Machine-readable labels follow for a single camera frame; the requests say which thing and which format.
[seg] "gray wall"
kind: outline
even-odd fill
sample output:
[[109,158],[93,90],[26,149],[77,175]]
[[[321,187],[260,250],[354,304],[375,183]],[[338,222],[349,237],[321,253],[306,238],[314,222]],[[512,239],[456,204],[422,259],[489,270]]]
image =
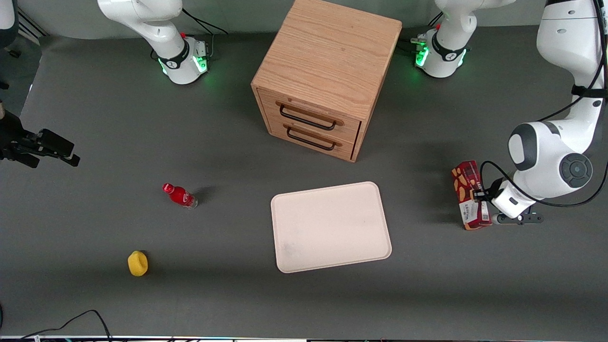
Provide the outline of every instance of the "gray wall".
[[[404,27],[426,24],[438,13],[433,0],[330,0],[401,20]],[[184,0],[191,14],[229,32],[275,32],[293,0]],[[106,19],[96,0],[19,0],[19,6],[53,35],[100,39],[137,37],[126,27]],[[499,9],[476,12],[480,26],[535,25],[544,0],[518,0]],[[174,19],[179,30],[201,29],[184,14]]]

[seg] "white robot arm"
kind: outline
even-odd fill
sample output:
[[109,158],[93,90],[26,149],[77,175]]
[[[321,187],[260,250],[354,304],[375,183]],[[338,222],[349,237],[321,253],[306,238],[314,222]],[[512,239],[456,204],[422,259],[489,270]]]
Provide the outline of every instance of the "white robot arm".
[[0,0],[0,47],[15,40],[18,27],[16,0]]
[[97,4],[108,19],[148,41],[171,81],[188,84],[207,71],[205,42],[183,38],[169,21],[182,12],[182,0],[97,0]]
[[416,66],[432,77],[452,75],[462,64],[466,43],[477,28],[473,11],[512,4],[515,0],[435,0],[444,14],[441,29],[430,29],[412,39],[420,44]]
[[[509,138],[517,167],[513,182],[534,199],[569,194],[591,179],[592,164],[582,153],[592,143],[605,106],[604,39],[594,0],[547,1],[536,46],[548,62],[570,71],[575,85],[564,119],[521,124]],[[516,218],[536,202],[529,196],[505,180],[492,203]]]

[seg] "black metal handle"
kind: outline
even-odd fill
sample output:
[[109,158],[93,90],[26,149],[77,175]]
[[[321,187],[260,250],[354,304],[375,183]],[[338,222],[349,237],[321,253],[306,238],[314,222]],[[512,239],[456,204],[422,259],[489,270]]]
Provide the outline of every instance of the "black metal handle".
[[279,108],[279,112],[281,113],[282,116],[288,118],[288,119],[292,119],[292,120],[296,120],[297,122],[301,122],[303,124],[307,124],[316,128],[320,128],[322,130],[326,130],[326,131],[331,131],[332,129],[334,129],[336,127],[336,121],[334,121],[333,124],[331,124],[331,126],[323,126],[323,125],[319,125],[316,122],[312,122],[312,121],[308,121],[306,119],[302,119],[301,117],[297,117],[297,116],[293,116],[291,114],[287,114],[286,112],[284,112],[283,110],[285,109],[285,105],[281,105],[281,108]]
[[305,144],[315,146],[315,147],[320,148],[322,150],[331,151],[336,146],[335,142],[333,144],[331,144],[331,147],[323,146],[323,145],[317,144],[316,142],[308,141],[306,139],[300,138],[299,136],[295,136],[293,134],[289,134],[289,132],[291,132],[291,127],[287,128],[287,136],[288,137],[290,137],[291,139],[295,139],[295,140],[301,141],[301,142],[303,142]]

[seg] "red bottle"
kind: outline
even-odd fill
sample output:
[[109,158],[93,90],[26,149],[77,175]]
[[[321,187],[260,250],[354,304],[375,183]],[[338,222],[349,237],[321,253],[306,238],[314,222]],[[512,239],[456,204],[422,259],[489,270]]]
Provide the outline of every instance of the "red bottle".
[[190,192],[187,192],[181,186],[173,186],[169,183],[162,186],[162,190],[169,194],[171,201],[181,205],[184,208],[194,209],[198,205],[198,200]]

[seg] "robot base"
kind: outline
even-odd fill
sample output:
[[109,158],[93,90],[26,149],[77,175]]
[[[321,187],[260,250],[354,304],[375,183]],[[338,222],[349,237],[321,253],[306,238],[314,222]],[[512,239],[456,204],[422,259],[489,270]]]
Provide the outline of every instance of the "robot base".
[[207,46],[204,41],[198,41],[192,37],[184,38],[184,41],[190,46],[188,57],[181,63],[179,68],[166,68],[162,62],[162,72],[169,79],[178,85],[186,85],[196,81],[201,75],[208,70]]
[[411,40],[413,44],[418,44],[415,66],[424,70],[429,76],[444,79],[451,76],[462,65],[466,50],[460,56],[456,56],[454,60],[444,61],[441,55],[427,43],[436,33],[437,30],[432,29]]

